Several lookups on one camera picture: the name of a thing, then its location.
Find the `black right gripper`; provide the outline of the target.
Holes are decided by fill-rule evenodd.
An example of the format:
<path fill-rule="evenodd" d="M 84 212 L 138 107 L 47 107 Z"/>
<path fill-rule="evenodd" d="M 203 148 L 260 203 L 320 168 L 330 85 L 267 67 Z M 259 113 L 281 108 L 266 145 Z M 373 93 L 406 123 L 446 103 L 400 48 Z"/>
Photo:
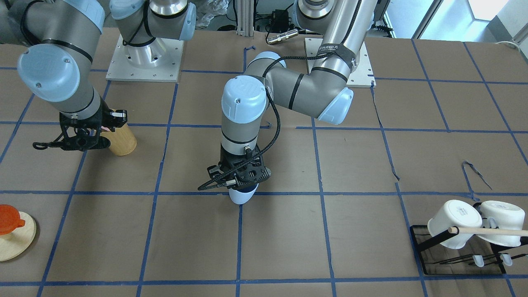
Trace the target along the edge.
<path fill-rule="evenodd" d="M 61 134 L 54 141 L 45 143 L 45 149 L 60 147 L 64 151 L 87 151 L 105 149 L 111 146 L 111 141 L 101 136 L 102 127 L 114 132 L 127 122 L 127 111 L 111 111 L 100 108 L 94 115 L 77 120 L 64 114 L 59 115 Z"/>

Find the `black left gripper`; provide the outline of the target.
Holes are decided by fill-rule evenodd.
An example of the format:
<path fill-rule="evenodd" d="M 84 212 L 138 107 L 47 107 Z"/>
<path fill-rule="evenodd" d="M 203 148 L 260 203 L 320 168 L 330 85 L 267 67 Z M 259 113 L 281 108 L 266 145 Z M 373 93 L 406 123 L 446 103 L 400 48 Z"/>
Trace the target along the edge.
<path fill-rule="evenodd" d="M 235 155 L 220 149 L 220 161 L 207 168 L 212 182 L 207 182 L 207 189 L 223 187 L 243 189 L 259 184 L 271 177 L 271 170 L 264 165 L 258 145 L 248 153 Z"/>

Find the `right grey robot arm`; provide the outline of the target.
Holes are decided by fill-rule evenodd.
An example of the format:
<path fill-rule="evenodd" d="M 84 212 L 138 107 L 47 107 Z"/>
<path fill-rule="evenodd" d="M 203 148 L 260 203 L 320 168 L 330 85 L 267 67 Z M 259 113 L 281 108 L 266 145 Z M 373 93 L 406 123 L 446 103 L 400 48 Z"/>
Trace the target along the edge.
<path fill-rule="evenodd" d="M 120 30 L 107 79 L 174 82 L 184 40 L 196 28 L 188 0 L 112 0 Z M 109 148 L 124 156 L 137 141 L 127 111 L 111 109 L 88 76 L 103 33 L 104 9 L 96 0 L 2 0 L 1 43 L 23 45 L 17 71 L 32 92 L 59 111 L 61 133 L 37 150 Z"/>

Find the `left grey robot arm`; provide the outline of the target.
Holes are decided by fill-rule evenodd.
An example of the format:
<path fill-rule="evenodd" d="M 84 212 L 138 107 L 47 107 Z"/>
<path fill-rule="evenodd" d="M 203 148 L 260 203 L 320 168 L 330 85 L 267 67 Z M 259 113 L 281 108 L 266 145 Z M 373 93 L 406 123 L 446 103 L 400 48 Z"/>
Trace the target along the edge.
<path fill-rule="evenodd" d="M 210 180 L 198 189 L 218 187 L 244 189 L 267 180 L 257 144 L 262 116 L 276 107 L 302 113 L 330 124 L 343 122 L 353 92 L 349 75 L 357 67 L 359 51 L 371 26 L 375 0 L 298 0 L 299 26 L 323 34 L 308 74 L 288 69 L 274 52 L 262 52 L 249 63 L 243 75 L 230 79 L 223 90 L 221 107 L 221 159 L 208 168 Z"/>

